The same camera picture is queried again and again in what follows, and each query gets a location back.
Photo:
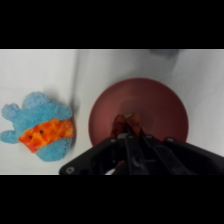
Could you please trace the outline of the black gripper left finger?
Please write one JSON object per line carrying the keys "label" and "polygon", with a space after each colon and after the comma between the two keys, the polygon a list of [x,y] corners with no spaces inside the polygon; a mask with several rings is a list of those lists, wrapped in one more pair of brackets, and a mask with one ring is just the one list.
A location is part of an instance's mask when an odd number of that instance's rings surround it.
{"label": "black gripper left finger", "polygon": [[127,151],[127,162],[130,175],[145,175],[146,165],[142,149],[133,135],[125,137],[125,146]]}

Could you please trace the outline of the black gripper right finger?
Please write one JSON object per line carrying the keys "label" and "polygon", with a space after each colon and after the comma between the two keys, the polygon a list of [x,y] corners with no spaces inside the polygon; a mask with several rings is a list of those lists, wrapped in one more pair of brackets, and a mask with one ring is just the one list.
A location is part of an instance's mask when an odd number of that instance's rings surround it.
{"label": "black gripper right finger", "polygon": [[173,153],[160,141],[151,135],[146,135],[143,137],[144,143],[150,148],[150,150],[155,154],[159,164],[165,168],[165,170],[171,174],[176,174],[176,160]]}

